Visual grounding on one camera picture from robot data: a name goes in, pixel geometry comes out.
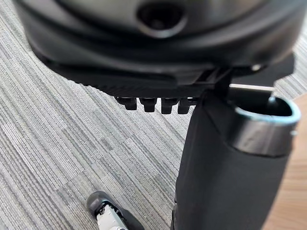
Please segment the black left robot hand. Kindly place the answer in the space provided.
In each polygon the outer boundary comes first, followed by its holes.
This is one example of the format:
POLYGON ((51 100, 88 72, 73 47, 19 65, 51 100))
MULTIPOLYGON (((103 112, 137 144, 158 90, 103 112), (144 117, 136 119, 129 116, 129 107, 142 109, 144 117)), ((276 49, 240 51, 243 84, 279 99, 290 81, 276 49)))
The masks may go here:
POLYGON ((294 70, 304 0, 15 0, 35 56, 127 110, 194 111, 173 230, 259 230, 301 118, 264 80, 294 70))

